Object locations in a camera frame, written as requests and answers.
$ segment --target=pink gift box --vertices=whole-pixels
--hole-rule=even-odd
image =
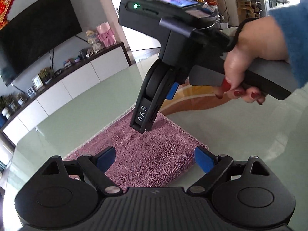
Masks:
[[[96,27],[98,31],[98,39],[104,43],[105,47],[116,43],[116,38],[108,22],[104,22]]]

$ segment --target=wall-mounted television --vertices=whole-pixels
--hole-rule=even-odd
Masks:
[[[0,30],[0,75],[8,86],[32,63],[82,32],[70,0],[38,0]]]

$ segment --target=white cabinet door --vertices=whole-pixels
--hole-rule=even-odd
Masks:
[[[56,83],[37,98],[48,115],[67,104],[72,97],[64,87],[62,81]]]
[[[7,137],[17,145],[19,140],[24,137],[29,131],[18,117],[15,117],[6,127],[3,132]]]
[[[88,63],[63,78],[62,82],[67,91],[70,93],[70,96],[75,98],[84,91],[87,91],[89,88],[98,84],[100,81],[91,63]]]
[[[36,127],[40,122],[48,117],[47,113],[41,107],[37,100],[31,102],[23,111],[18,115],[18,118],[30,131]]]
[[[103,81],[129,67],[122,47],[117,47],[116,49],[101,55],[91,61],[91,63],[100,81]]]

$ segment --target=blue sleeve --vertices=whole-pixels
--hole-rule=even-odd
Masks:
[[[308,0],[270,11],[283,31],[290,65],[299,87],[308,82]]]

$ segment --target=small photo frame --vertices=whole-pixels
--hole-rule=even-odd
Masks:
[[[38,74],[32,79],[32,82],[36,90],[44,86]]]
[[[28,96],[31,97],[32,95],[34,95],[34,93],[35,93],[35,90],[33,86],[27,89]]]

